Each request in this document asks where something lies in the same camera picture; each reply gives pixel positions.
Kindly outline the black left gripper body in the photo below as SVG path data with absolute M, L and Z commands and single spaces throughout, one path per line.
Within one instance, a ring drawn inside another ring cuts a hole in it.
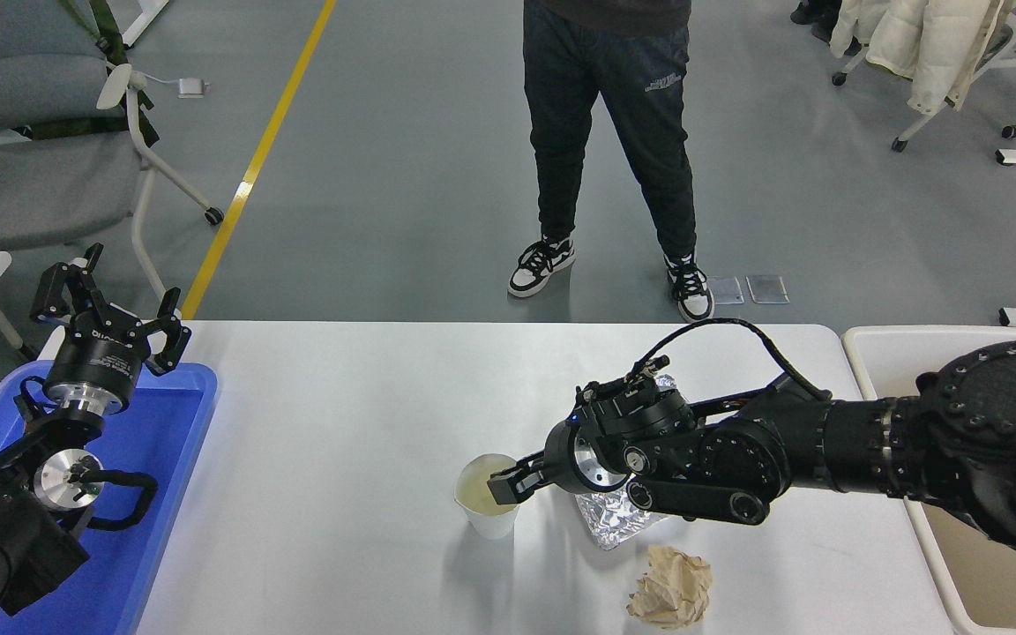
M 91 318 L 64 327 L 64 337 L 51 370 L 44 379 L 44 394 L 55 402 L 73 399 L 73 393 L 105 392 L 107 402 L 129 402 L 150 348 L 144 323 L 109 328 Z

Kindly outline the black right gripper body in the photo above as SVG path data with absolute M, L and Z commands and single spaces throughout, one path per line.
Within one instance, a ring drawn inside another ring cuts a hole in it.
M 579 495 L 582 493 L 575 443 L 578 427 L 558 422 L 549 431 L 544 444 L 544 479 L 549 485 Z

